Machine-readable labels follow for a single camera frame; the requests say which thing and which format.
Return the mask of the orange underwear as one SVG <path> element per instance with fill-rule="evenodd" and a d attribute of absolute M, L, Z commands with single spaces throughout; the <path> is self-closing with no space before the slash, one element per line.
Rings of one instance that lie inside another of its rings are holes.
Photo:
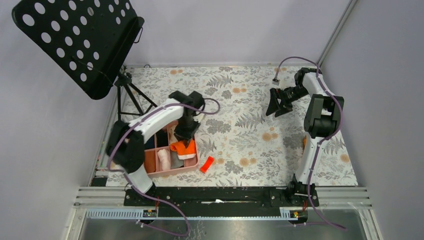
<path fill-rule="evenodd" d="M 172 152 L 176 152 L 179 160 L 188 160 L 192 159 L 196 156 L 196 143 L 194 140 L 190 140 L 187 142 L 188 145 L 185 145 L 185 141 L 177 141 L 170 144 L 170 150 Z"/>

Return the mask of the small red block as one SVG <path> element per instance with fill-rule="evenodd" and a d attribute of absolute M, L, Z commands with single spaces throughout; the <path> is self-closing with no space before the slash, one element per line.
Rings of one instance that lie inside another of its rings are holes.
<path fill-rule="evenodd" d="M 213 165 L 215 162 L 215 159 L 212 156 L 209 156 L 206 160 L 206 162 L 201 166 L 199 169 L 202 173 L 206 173 L 208 169 Z"/>

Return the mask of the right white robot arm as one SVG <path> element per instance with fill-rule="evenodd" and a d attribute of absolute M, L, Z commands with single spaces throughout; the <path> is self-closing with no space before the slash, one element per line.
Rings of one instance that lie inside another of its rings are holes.
<path fill-rule="evenodd" d="M 303 127 L 306 132 L 306 143 L 300 166 L 284 193 L 285 200 L 292 206 L 307 203 L 316 196 L 315 167 L 327 141 L 341 127 L 345 99 L 334 95 L 322 80 L 322 72 L 317 68 L 302 67 L 294 75 L 295 85 L 270 89 L 270 101 L 266 116 L 281 115 L 293 111 L 293 102 L 310 96 Z"/>

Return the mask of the pink divided storage tray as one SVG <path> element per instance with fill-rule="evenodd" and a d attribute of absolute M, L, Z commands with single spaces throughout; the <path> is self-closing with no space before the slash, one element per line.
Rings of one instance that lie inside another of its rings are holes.
<path fill-rule="evenodd" d="M 177 126 L 177 124 L 178 124 L 177 121 L 173 121 L 173 122 L 169 123 L 166 127 L 162 128 L 161 130 L 167 131 L 167 133 L 168 133 L 168 128 L 170 128 L 172 126 Z M 195 141 L 195 146 L 196 146 L 196 156 L 194 158 L 184 160 L 184 167 L 180 167 L 180 168 L 176 168 L 176 169 L 170 169 L 168 171 L 162 171 L 160 163 L 159 163 L 158 151 L 161 150 L 161 149 L 167 149 L 167 150 L 169 150 L 170 157 L 172 155 L 176 156 L 177 153 L 170 150 L 171 144 L 169 143 L 169 133 L 168 133 L 168 143 L 169 144 L 168 144 L 168 146 L 165 146 L 165 147 L 157 147 L 156 133 L 153 136 L 154 136 L 154 140 L 155 140 L 155 148 L 144 150 L 144 152 L 145 151 L 155 151 L 155 153 L 156 153 L 156 171 L 153 172 L 153 173 L 148 173 L 147 175 L 149 177 L 158 178 L 158 177 L 187 173 L 187 172 L 190 172 L 190 171 L 194 171 L 198 167 L 199 157 L 198 157 L 198 151 L 197 151 L 197 143 L 196 143 L 195 139 L 193 138 L 192 140 Z"/>

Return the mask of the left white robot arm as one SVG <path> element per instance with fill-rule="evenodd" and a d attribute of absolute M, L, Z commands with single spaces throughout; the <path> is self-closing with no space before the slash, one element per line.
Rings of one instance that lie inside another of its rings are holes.
<path fill-rule="evenodd" d="M 142 205 L 148 206 L 155 200 L 155 192 L 151 189 L 154 184 L 144 166 L 145 143 L 168 124 L 177 121 L 174 136 L 183 146 L 189 146 L 200 126 L 194 116 L 205 106 L 205 99 L 199 92 L 185 95 L 175 91 L 145 115 L 131 122 L 118 120 L 114 123 L 106 148 L 109 162 L 120 167 L 137 190 L 135 197 Z"/>

